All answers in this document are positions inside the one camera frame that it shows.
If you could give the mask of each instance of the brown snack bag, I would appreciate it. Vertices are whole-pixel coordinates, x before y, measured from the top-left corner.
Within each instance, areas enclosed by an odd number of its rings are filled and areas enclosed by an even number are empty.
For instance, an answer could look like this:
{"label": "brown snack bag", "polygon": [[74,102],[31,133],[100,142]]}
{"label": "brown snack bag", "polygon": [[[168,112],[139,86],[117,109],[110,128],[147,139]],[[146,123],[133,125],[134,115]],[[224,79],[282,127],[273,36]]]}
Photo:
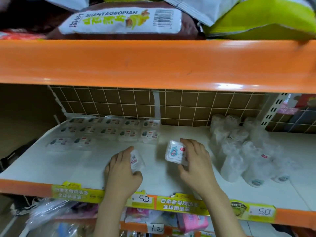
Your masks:
{"label": "brown snack bag", "polygon": [[166,2],[105,2],[87,7],[50,32],[47,39],[201,40],[194,19]]}

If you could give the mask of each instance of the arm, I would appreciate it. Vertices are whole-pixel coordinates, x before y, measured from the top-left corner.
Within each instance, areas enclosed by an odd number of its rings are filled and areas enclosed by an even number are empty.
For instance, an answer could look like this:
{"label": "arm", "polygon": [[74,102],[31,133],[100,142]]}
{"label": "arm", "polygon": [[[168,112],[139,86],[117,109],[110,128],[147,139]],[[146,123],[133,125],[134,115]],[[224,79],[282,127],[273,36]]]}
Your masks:
{"label": "arm", "polygon": [[216,236],[246,237],[227,195],[216,181],[210,154],[204,145],[190,139],[180,141],[186,146],[188,158],[188,170],[179,165],[180,177],[206,204]]}
{"label": "arm", "polygon": [[105,168],[105,196],[99,207],[94,237],[119,236],[119,221],[126,201],[143,181],[139,171],[132,174],[130,158],[133,149],[131,146],[114,155]]}

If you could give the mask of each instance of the person's right hand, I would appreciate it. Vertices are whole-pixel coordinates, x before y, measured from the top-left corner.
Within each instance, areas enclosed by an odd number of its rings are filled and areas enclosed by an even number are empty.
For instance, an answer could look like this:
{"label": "person's right hand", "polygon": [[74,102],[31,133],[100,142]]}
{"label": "person's right hand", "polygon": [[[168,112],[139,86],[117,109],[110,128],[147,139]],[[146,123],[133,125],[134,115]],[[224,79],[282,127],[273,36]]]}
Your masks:
{"label": "person's right hand", "polygon": [[181,179],[202,199],[206,198],[210,191],[217,191],[219,185],[216,181],[210,154],[203,144],[191,139],[180,139],[186,146],[188,159],[188,171],[179,165]]}

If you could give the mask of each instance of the forearm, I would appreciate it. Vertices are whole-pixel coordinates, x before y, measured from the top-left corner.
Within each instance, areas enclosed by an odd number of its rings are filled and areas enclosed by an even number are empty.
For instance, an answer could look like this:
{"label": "forearm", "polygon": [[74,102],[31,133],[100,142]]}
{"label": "forearm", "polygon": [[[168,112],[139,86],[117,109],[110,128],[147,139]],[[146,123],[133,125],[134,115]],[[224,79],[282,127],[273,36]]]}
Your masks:
{"label": "forearm", "polygon": [[119,236],[119,222],[125,203],[123,200],[104,197],[99,206],[94,237]]}
{"label": "forearm", "polygon": [[217,237],[245,237],[245,233],[235,216],[227,195],[216,187],[203,198],[210,213]]}

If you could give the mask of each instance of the barcode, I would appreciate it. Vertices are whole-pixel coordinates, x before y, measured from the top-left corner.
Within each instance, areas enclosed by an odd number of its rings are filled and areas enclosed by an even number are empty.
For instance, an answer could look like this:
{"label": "barcode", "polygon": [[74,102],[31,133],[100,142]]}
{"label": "barcode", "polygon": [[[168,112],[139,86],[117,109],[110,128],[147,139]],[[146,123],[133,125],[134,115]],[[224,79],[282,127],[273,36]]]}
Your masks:
{"label": "barcode", "polygon": [[154,15],[154,26],[172,26],[174,10],[156,10]]}

